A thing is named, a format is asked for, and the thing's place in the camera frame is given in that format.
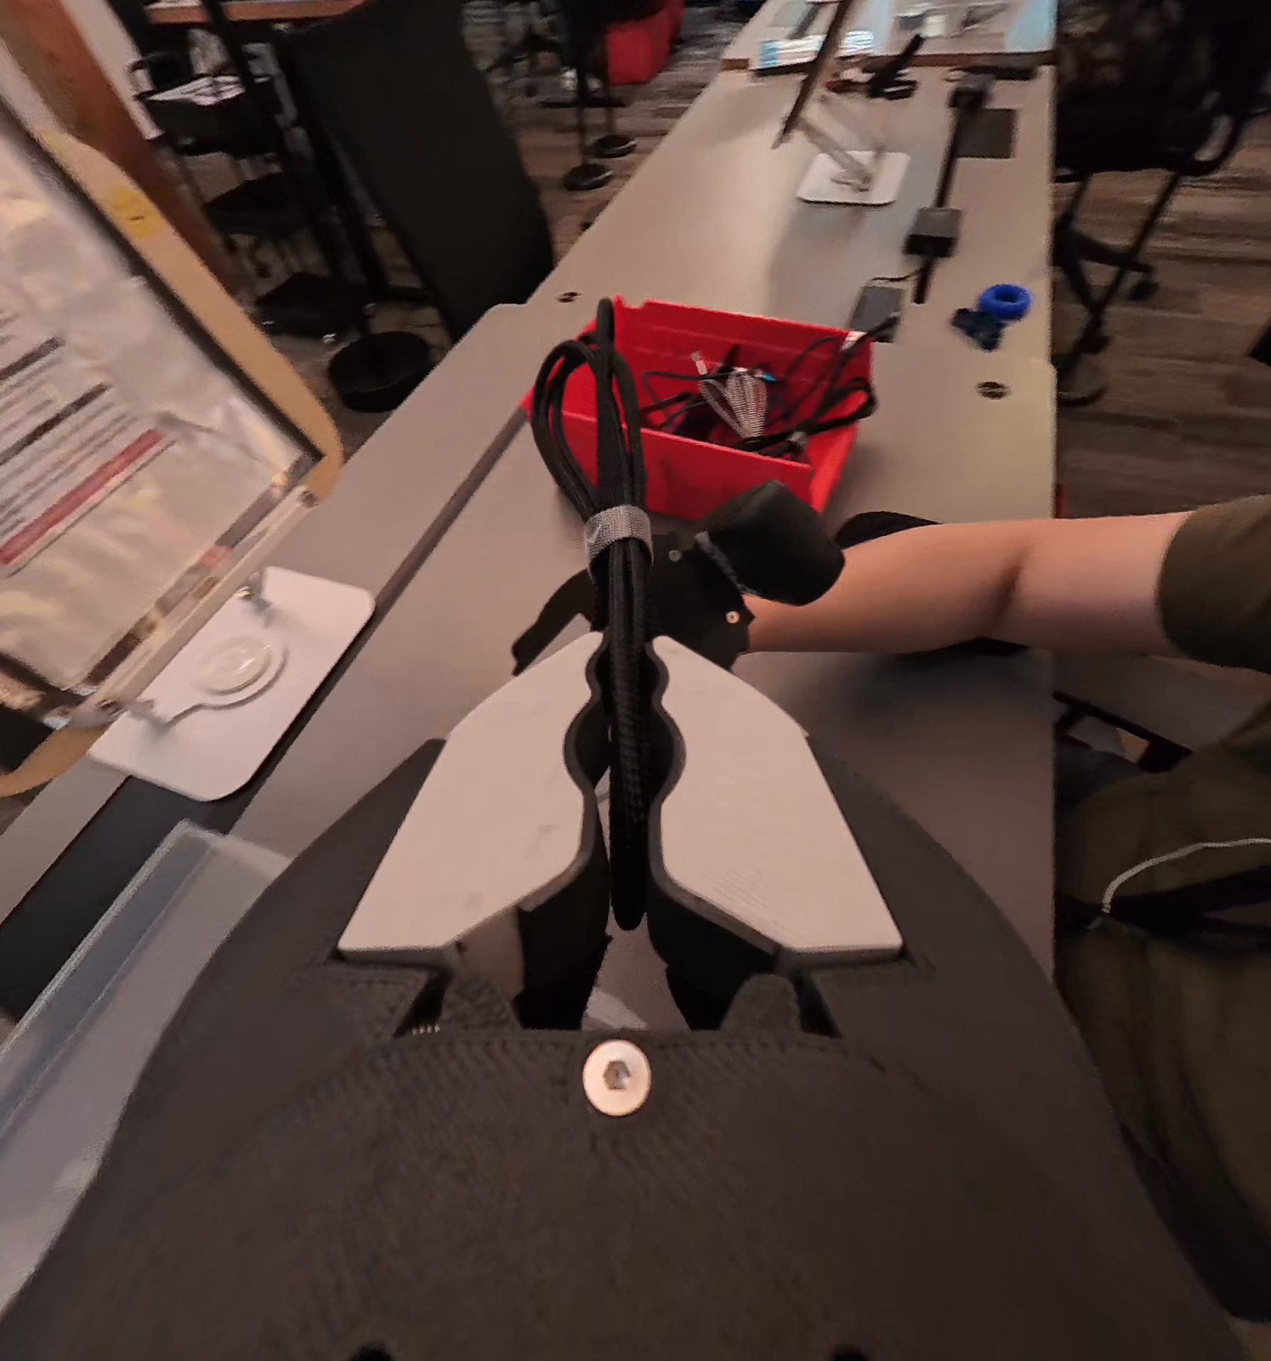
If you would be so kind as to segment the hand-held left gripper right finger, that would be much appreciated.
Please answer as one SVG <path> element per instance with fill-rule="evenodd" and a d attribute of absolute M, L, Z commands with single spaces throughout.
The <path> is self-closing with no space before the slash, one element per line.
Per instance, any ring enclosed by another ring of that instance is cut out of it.
<path fill-rule="evenodd" d="M 902 937 L 805 729 L 670 638 L 650 645 L 649 735 L 665 772 L 648 816 L 646 933 L 689 1027 L 745 983 L 895 962 Z"/>

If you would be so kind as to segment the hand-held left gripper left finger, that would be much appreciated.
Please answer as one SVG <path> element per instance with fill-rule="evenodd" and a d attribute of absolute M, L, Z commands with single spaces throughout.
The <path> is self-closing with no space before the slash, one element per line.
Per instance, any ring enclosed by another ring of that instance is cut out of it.
<path fill-rule="evenodd" d="M 583 1024 L 606 953 L 602 650 L 575 638 L 455 725 L 340 959 L 483 978 L 524 1027 Z"/>

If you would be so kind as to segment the red plastic bin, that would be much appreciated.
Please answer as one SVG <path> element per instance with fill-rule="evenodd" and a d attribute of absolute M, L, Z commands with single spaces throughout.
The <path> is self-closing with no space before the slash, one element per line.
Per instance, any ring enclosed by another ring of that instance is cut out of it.
<path fill-rule="evenodd" d="M 652 514 L 698 520 L 768 480 L 821 511 L 877 405 L 874 346 L 810 323 L 609 298 L 543 358 L 524 411 L 581 520 L 621 500 L 597 467 L 609 435 L 637 455 L 634 502 Z"/>

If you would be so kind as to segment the clear acrylic organizer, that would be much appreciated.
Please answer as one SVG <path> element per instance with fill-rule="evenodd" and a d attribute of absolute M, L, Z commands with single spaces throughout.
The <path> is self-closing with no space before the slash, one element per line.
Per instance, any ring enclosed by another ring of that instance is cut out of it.
<path fill-rule="evenodd" d="M 150 1056 L 290 857 L 179 824 L 0 1046 L 0 1314 L 73 1215 Z"/>

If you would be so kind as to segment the person's right forearm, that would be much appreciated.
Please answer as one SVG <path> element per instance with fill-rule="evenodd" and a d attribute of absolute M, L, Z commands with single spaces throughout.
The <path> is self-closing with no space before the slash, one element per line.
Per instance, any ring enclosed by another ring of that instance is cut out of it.
<path fill-rule="evenodd" d="M 905 529 L 843 551 L 805 606 L 755 601 L 752 654 L 914 656 L 977 638 L 1167 656 L 1159 581 L 1187 513 Z"/>

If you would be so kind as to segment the black rounded pad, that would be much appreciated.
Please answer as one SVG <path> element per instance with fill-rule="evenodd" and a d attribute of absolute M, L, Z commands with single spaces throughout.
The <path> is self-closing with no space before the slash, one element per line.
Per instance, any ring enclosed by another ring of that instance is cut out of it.
<path fill-rule="evenodd" d="M 849 516 L 832 533 L 832 542 L 839 550 L 854 548 L 870 544 L 886 536 L 898 535 L 910 529 L 933 526 L 933 520 L 908 516 L 895 511 L 861 511 Z M 929 656 L 979 656 L 979 657 L 1014 657 L 1027 651 L 1023 644 L 1008 642 L 997 638 L 970 638 L 949 644 L 942 650 L 930 650 Z"/>

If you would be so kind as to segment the dark blue object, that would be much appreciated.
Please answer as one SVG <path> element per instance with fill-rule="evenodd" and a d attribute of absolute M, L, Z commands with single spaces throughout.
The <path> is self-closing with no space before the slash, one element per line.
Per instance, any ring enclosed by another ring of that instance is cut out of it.
<path fill-rule="evenodd" d="M 983 352 L 998 349 L 1008 326 L 1022 321 L 1030 308 L 1032 293 L 1020 284 L 991 284 L 973 304 L 949 315 L 949 326 Z"/>

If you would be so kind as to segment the white flat device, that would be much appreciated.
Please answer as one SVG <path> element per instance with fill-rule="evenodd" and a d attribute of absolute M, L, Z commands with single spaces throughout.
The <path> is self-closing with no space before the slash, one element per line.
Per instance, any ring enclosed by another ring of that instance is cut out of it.
<path fill-rule="evenodd" d="M 814 58 L 786 112 L 776 148 L 799 143 L 812 159 L 796 201 L 812 208 L 886 208 L 898 199 L 910 156 L 898 148 L 895 103 L 852 72 L 870 49 L 848 46 L 852 3 L 833 3 Z"/>

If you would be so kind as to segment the black round base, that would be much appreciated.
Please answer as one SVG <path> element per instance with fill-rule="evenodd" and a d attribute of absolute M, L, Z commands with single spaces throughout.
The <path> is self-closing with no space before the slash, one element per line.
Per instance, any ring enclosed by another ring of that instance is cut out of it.
<path fill-rule="evenodd" d="M 349 411 L 388 414 L 430 374 L 435 361 L 428 340 L 412 332 L 369 332 L 338 349 L 326 380 Z"/>

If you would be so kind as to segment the black column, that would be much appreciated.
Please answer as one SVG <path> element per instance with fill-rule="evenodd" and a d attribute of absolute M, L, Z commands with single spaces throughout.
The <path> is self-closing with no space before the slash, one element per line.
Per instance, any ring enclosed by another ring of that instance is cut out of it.
<path fill-rule="evenodd" d="M 452 342 L 531 298 L 555 267 L 552 236 L 460 3 L 360 3 L 290 31 L 281 56 Z"/>

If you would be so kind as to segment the printed instruction sheet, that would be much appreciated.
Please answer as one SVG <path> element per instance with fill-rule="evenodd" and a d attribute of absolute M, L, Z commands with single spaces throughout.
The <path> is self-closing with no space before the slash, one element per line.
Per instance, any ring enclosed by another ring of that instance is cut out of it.
<path fill-rule="evenodd" d="M 0 656 L 95 690 L 318 458 L 0 127 Z"/>

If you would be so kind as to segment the black office chair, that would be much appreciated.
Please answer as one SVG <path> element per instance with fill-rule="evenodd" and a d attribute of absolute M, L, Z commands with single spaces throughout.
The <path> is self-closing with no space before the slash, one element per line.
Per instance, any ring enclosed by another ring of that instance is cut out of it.
<path fill-rule="evenodd" d="M 1103 393 L 1081 365 L 1106 349 L 1123 286 L 1136 301 L 1157 289 L 1142 252 L 1175 190 L 1217 171 L 1256 114 L 1271 75 L 1271 3 L 1060 3 L 1055 75 L 1054 173 L 1072 193 L 1054 221 L 1051 265 L 1083 318 L 1051 364 L 1057 405 L 1078 408 Z M 1092 180 L 1142 171 L 1166 180 L 1128 246 L 1079 229 Z"/>

